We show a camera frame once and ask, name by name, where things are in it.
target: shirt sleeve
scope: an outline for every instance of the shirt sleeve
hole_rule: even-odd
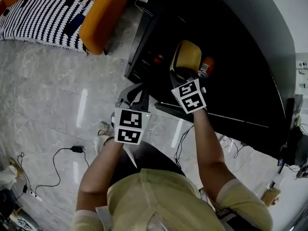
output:
[[[78,210],[73,216],[72,231],[104,231],[104,227],[97,213]]]
[[[269,210],[238,179],[233,179],[223,186],[217,196],[216,205],[218,205],[219,209],[232,209],[263,231],[272,230],[273,221]]]

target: black wristband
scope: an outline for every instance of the black wristband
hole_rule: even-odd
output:
[[[110,141],[110,140],[112,140],[112,139],[114,139],[115,137],[114,136],[111,136],[111,137],[109,137],[108,139],[106,139],[106,141],[105,141],[105,143],[104,143],[104,146],[106,145],[106,143],[108,142],[108,141]]]

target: person's right arm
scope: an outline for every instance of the person's right arm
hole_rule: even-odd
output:
[[[193,113],[200,179],[206,194],[216,201],[222,187],[236,177],[228,170],[222,148],[205,109]]]

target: person's left arm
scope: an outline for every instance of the person's left arm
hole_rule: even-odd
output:
[[[110,140],[91,163],[79,186],[76,211],[96,212],[96,207],[107,205],[109,184],[122,147],[122,143]]]

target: forearm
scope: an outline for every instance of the forearm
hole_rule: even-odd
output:
[[[198,164],[201,166],[224,163],[224,155],[217,136],[204,109],[193,114]]]
[[[109,141],[82,177],[79,191],[107,194],[123,144]]]

